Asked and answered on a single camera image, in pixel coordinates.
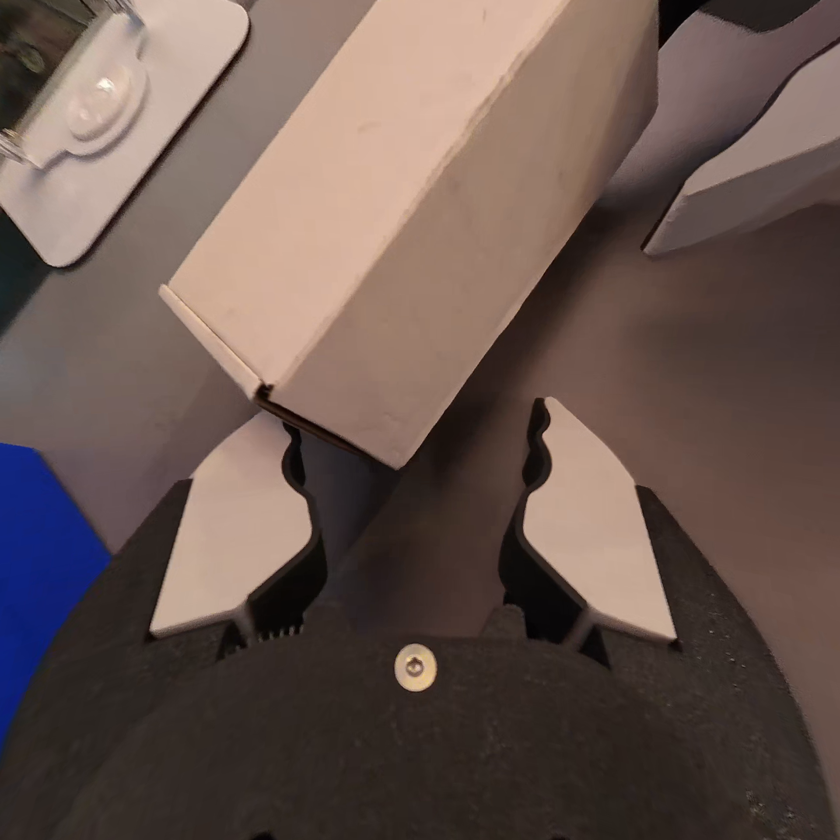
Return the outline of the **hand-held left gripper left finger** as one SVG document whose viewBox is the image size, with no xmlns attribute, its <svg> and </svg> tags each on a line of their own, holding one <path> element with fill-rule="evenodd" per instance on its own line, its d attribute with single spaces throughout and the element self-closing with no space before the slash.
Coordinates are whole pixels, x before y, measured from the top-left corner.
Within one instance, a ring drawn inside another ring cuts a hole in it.
<svg viewBox="0 0 840 840">
<path fill-rule="evenodd" d="M 327 582 L 325 555 L 301 435 L 255 415 L 192 474 L 150 634 L 221 623 L 247 643 L 294 633 Z"/>
</svg>

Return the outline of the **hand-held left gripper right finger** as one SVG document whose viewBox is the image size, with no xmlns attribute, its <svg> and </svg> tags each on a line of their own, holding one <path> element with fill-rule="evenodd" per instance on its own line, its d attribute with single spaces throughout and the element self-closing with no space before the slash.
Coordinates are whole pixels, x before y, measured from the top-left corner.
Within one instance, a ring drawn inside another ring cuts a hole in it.
<svg viewBox="0 0 840 840">
<path fill-rule="evenodd" d="M 550 396 L 535 399 L 526 438 L 499 578 L 528 636 L 576 650 L 601 630 L 675 643 L 637 484 L 621 460 Z"/>
</svg>

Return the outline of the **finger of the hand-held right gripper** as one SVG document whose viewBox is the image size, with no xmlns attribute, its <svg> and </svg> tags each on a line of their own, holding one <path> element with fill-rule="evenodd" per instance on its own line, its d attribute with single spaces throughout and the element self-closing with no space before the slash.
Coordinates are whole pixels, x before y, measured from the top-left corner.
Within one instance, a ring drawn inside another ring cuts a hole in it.
<svg viewBox="0 0 840 840">
<path fill-rule="evenodd" d="M 680 185 L 643 243 L 662 256 L 838 205 L 839 46 L 797 67 L 750 125 Z"/>
<path fill-rule="evenodd" d="M 702 4 L 660 60 L 658 187 L 676 188 L 741 137 L 838 36 L 838 1 Z"/>
</svg>

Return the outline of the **blue plastic bin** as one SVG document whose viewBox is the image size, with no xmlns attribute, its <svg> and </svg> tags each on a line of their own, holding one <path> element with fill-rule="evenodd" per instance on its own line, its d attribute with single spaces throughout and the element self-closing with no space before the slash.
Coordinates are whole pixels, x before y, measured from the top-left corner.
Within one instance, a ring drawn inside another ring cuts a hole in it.
<svg viewBox="0 0 840 840">
<path fill-rule="evenodd" d="M 35 449 L 1 444 L 1 742 L 109 551 Z"/>
</svg>

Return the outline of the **white cardboard mailer box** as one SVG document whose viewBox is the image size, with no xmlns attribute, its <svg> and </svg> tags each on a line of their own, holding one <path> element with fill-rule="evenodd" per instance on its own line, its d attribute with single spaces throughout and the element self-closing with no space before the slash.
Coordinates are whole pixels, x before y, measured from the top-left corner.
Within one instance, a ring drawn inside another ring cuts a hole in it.
<svg viewBox="0 0 840 840">
<path fill-rule="evenodd" d="M 404 467 L 656 111 L 658 9 L 373 3 L 161 298 L 255 402 Z"/>
</svg>

